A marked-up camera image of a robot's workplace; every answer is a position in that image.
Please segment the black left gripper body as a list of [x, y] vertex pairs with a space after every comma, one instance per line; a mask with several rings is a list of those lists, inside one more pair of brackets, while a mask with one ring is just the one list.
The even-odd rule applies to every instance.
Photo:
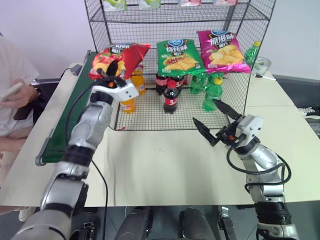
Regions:
[[102, 68], [99, 68], [97, 72], [102, 76], [102, 80], [107, 83], [114, 83], [117, 87], [124, 87], [127, 83], [119, 76], [107, 76], [107, 72], [104, 72]]

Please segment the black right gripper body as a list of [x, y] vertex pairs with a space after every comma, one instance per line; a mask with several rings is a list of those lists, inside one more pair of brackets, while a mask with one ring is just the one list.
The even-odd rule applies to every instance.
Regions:
[[236, 135], [239, 123], [237, 121], [224, 126], [215, 135], [215, 144], [222, 142], [226, 146], [236, 147], [244, 140], [244, 134]]

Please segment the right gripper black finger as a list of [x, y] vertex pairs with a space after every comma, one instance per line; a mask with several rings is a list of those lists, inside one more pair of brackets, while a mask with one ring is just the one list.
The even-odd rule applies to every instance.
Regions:
[[239, 119], [241, 119], [242, 115], [236, 112], [230, 105], [218, 99], [213, 99], [213, 102], [223, 114], [227, 115], [232, 120], [239, 122]]
[[209, 142], [212, 147], [214, 147], [218, 141], [217, 138], [210, 133], [210, 129], [195, 117], [193, 117], [192, 120], [200, 134]]

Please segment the person's hand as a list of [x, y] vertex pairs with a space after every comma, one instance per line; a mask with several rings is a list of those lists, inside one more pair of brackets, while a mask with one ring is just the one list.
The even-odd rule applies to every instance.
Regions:
[[19, 109], [34, 101], [38, 97], [37, 90], [31, 85], [23, 85], [16, 93], [0, 102], [1, 108]]

